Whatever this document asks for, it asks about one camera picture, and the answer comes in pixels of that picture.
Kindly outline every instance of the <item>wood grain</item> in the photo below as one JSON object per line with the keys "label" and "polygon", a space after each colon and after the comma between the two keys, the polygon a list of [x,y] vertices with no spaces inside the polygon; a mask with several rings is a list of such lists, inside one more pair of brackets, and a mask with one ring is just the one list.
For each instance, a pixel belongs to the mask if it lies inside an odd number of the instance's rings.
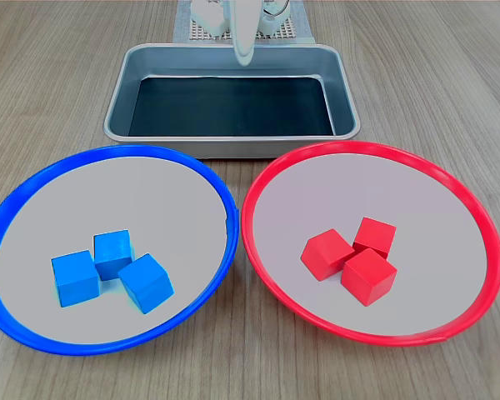
{"label": "wood grain", "polygon": [[[500,2],[307,2],[342,54],[360,140],[446,168],[500,232]],[[174,2],[0,2],[0,202],[102,123],[123,54],[170,42]],[[237,204],[266,162],[208,162]],[[500,399],[500,295],[431,347],[350,342],[293,315],[243,247],[222,286],[170,333],[126,352],[57,357],[0,332],[0,399]]]}

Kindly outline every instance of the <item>red cube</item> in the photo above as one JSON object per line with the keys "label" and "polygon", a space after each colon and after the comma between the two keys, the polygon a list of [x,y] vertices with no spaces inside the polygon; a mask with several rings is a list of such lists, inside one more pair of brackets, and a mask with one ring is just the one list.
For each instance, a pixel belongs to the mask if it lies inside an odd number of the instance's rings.
{"label": "red cube", "polygon": [[323,281],[340,272],[344,262],[354,254],[348,242],[330,229],[309,239],[300,259],[317,280]]}
{"label": "red cube", "polygon": [[387,259],[396,231],[397,229],[393,225],[365,217],[361,221],[361,226],[357,231],[352,247],[356,253],[371,248],[380,256]]}
{"label": "red cube", "polygon": [[369,306],[391,290],[397,269],[371,248],[347,260],[342,285],[363,305]]}

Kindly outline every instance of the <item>tray rim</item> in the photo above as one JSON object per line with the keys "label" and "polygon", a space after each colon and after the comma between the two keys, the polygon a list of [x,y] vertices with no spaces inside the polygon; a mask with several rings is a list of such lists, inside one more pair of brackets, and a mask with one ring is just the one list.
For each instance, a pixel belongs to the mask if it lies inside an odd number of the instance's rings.
{"label": "tray rim", "polygon": [[[345,327],[340,327],[309,312],[292,300],[268,275],[258,255],[258,250],[253,239],[253,214],[258,199],[263,189],[282,171],[309,158],[329,154],[354,153],[386,158],[414,168],[430,178],[440,182],[450,190],[472,214],[482,234],[487,254],[487,274],[482,290],[472,305],[459,317],[441,327],[403,336],[383,336],[359,332]],[[305,147],[300,147],[270,163],[256,178],[249,188],[242,205],[242,241],[250,263],[257,275],[265,283],[272,294],[286,307],[311,324],[322,328],[340,337],[352,339],[357,342],[388,347],[411,347],[445,342],[479,321],[493,305],[500,290],[500,237],[493,220],[487,210],[477,200],[473,193],[460,183],[453,175],[444,171],[434,163],[410,152],[375,142],[322,142]]]}
{"label": "tray rim", "polygon": [[340,136],[277,136],[277,137],[257,137],[257,136],[229,136],[229,137],[219,137],[219,136],[211,136],[211,137],[179,137],[179,136],[154,136],[154,137],[145,137],[145,136],[119,136],[113,133],[112,129],[109,127],[110,120],[113,117],[113,112],[115,108],[115,104],[117,102],[118,93],[120,92],[120,87],[122,86],[124,72],[128,66],[130,57],[138,50],[143,48],[233,48],[233,45],[230,44],[216,44],[216,43],[204,43],[204,44],[194,44],[194,43],[143,43],[138,44],[134,47],[129,48],[124,54],[124,58],[122,60],[122,65],[120,71],[118,73],[117,82],[115,83],[115,88],[113,90],[111,100],[109,102],[109,106],[107,108],[106,117],[103,121],[103,131],[105,135],[117,143],[159,143],[163,145],[163,143],[275,143],[275,142],[294,142],[300,143],[303,145],[304,143],[309,142],[322,142],[322,141],[342,141],[347,140],[355,135],[357,135],[361,129],[361,124],[359,122],[359,115],[356,109],[355,103],[353,101],[352,92],[350,90],[350,86],[348,84],[346,71],[343,65],[343,60],[341,59],[341,55],[335,50],[333,47],[323,45],[323,44],[305,44],[305,43],[289,43],[289,44],[256,44],[255,48],[320,48],[324,51],[327,51],[337,59],[337,65],[341,71],[342,78],[344,80],[344,88],[347,94],[348,105],[350,106],[350,111],[353,119],[353,127],[352,130],[344,135]]}
{"label": "tray rim", "polygon": [[146,332],[116,342],[76,344],[59,342],[43,337],[18,322],[5,308],[0,298],[0,330],[10,338],[35,350],[63,356],[92,356],[119,352],[148,342],[174,329],[180,323],[183,323],[191,317],[204,303],[206,303],[222,284],[223,279],[228,274],[229,268],[235,258],[240,233],[239,211],[236,207],[233,196],[229,192],[228,187],[223,180],[206,164],[188,156],[187,154],[165,147],[142,144],[98,147],[65,157],[64,159],[45,167],[41,171],[36,172],[15,188],[0,204],[0,245],[5,237],[9,225],[13,222],[22,207],[35,193],[52,180],[60,177],[64,173],[68,173],[76,168],[80,168],[88,164],[112,158],[125,157],[157,158],[182,164],[183,166],[191,168],[193,171],[202,175],[202,177],[206,179],[217,191],[222,200],[227,216],[226,249],[217,272],[198,297],[171,319]]}

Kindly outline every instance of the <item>cube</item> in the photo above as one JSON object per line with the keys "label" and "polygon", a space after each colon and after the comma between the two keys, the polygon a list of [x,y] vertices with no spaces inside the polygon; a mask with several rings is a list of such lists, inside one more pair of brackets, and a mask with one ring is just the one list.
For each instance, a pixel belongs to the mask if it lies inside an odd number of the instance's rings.
{"label": "cube", "polygon": [[369,306],[391,290],[396,275],[395,267],[368,248],[345,262],[341,283],[364,306]]}
{"label": "cube", "polygon": [[118,278],[118,272],[132,263],[133,259],[128,231],[103,233],[94,237],[94,266],[101,280]]}
{"label": "cube", "polygon": [[380,256],[387,259],[396,230],[393,225],[365,217],[361,221],[361,226],[357,231],[352,247],[356,253],[371,248]]}
{"label": "cube", "polygon": [[174,294],[167,271],[150,254],[121,269],[118,276],[143,314],[150,313]]}
{"label": "cube", "polygon": [[52,268],[61,307],[100,296],[98,272],[88,250],[53,258]]}
{"label": "cube", "polygon": [[300,259],[318,281],[323,281],[340,272],[344,262],[354,254],[347,241],[335,229],[330,229],[310,238]]}

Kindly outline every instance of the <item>plate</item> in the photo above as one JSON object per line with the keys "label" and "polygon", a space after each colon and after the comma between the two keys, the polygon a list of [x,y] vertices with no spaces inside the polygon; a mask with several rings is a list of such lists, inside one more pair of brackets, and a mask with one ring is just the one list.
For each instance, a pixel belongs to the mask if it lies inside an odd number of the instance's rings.
{"label": "plate", "polygon": [[[301,262],[309,238],[336,229],[349,243],[364,217],[397,228],[391,291],[363,306],[341,272],[317,281]],[[500,239],[455,177],[409,152],[326,142],[272,162],[242,208],[242,239],[259,277],[310,323],[383,346],[445,341],[472,326],[500,288]]]}
{"label": "plate", "polygon": [[[143,315],[120,280],[60,307],[51,259],[93,236],[127,229],[136,257],[150,253],[175,293]],[[81,152],[43,169],[0,205],[0,329],[47,353],[93,355],[137,346],[196,312],[228,273],[238,210],[203,163],[155,146]]]}

